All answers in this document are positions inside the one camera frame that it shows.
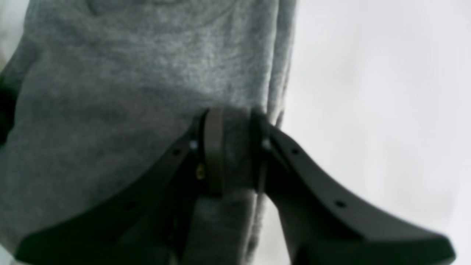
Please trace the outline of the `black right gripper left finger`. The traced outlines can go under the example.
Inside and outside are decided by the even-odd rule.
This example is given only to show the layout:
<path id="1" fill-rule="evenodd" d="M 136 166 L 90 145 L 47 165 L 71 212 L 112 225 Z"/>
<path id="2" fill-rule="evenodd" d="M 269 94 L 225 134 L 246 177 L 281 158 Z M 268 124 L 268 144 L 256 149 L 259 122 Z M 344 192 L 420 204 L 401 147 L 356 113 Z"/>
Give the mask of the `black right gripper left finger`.
<path id="1" fill-rule="evenodd" d="M 224 110 L 195 117 L 143 176 L 75 218 L 25 237 L 29 265 L 177 265 L 197 199 L 224 191 Z"/>

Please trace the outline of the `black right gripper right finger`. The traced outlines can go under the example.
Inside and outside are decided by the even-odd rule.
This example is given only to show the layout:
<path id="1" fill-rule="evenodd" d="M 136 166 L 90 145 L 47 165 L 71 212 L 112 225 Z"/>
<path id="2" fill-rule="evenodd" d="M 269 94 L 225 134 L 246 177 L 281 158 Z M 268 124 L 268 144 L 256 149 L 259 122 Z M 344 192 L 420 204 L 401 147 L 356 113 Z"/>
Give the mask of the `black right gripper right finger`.
<path id="1" fill-rule="evenodd" d="M 255 107 L 256 191 L 274 203 L 293 265 L 450 265 L 448 237 L 384 212 L 328 176 Z"/>

